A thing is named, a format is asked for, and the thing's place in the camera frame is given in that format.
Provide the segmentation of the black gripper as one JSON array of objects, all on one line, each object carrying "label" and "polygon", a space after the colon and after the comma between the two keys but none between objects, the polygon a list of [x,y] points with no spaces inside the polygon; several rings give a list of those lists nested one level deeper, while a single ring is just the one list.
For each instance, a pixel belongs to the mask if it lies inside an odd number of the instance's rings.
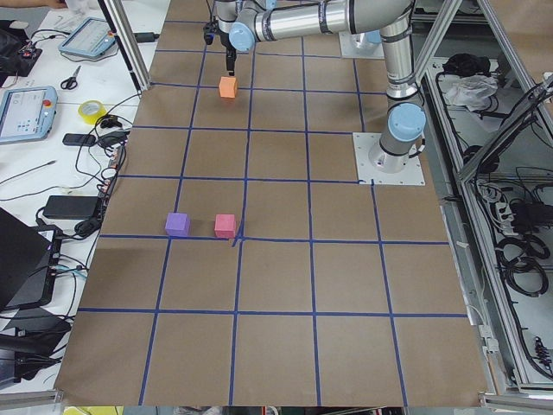
[{"label": "black gripper", "polygon": [[223,17],[217,17],[216,23],[221,44],[226,48],[226,71],[229,76],[235,75],[235,63],[237,59],[237,50],[231,44],[230,30],[235,23],[234,20],[226,20]]}]

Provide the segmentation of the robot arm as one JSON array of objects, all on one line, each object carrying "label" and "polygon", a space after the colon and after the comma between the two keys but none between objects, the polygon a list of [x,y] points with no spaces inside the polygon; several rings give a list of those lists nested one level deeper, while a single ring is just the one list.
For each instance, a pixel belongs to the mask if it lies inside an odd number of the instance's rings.
[{"label": "robot arm", "polygon": [[226,71],[235,74],[238,52],[258,42],[384,29],[410,13],[411,1],[316,1],[278,7],[275,1],[215,1],[204,39],[216,35],[226,49]]},{"label": "robot arm", "polygon": [[423,134],[427,119],[418,96],[412,48],[411,1],[347,1],[346,29],[352,35],[377,30],[388,81],[386,127],[369,159],[384,173],[398,173]]}]

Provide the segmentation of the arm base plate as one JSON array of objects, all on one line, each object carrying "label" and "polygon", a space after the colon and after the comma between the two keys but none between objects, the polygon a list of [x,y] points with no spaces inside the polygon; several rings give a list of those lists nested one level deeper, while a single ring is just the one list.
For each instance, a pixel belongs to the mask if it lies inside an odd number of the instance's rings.
[{"label": "arm base plate", "polygon": [[353,133],[353,149],[360,184],[424,186],[418,156],[392,156],[380,146],[380,133]]},{"label": "arm base plate", "polygon": [[351,35],[340,32],[341,56],[350,59],[383,60],[384,51],[378,30]]}]

